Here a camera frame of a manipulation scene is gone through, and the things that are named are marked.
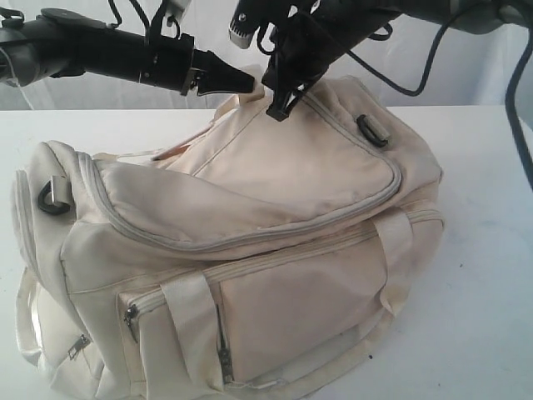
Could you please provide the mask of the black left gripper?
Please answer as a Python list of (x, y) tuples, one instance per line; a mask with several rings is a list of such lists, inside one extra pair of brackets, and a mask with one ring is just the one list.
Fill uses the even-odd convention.
[(195, 38), (186, 33), (179, 37), (159, 36), (141, 39), (142, 55), (139, 83), (165, 88), (181, 95), (197, 86), (197, 95), (251, 93), (255, 78), (237, 69), (214, 52), (201, 52)]

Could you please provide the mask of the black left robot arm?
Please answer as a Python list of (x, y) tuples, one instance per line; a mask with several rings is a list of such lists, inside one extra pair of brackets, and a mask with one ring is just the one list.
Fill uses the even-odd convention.
[(187, 95), (251, 93), (255, 79), (196, 49), (194, 38), (142, 36), (61, 8), (28, 21), (1, 10), (1, 81), (26, 87), (44, 78), (94, 73)]

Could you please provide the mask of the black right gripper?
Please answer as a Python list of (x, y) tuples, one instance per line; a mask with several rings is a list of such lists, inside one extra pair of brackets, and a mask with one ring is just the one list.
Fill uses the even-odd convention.
[(297, 12), (280, 34), (262, 83), (276, 90), (266, 114), (286, 120), (310, 89), (354, 41), (354, 20), (315, 12)]

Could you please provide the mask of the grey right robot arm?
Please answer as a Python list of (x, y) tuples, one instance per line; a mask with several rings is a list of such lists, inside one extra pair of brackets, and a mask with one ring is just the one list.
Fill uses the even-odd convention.
[[(407, 15), (436, 23), (440, 29), (426, 59), (421, 81), (409, 89), (400, 86), (357, 56), (353, 49), (370, 38), (386, 40), (380, 29)], [(427, 84), (436, 49), (449, 28), (485, 34), (505, 24), (528, 28), (532, 24), (530, 1), (322, 1), (316, 9), (300, 6), (276, 25), (271, 38), (274, 53), (262, 82), (273, 91), (267, 113), (277, 121), (292, 109), (343, 55), (348, 55), (388, 86), (409, 97), (420, 95)]]

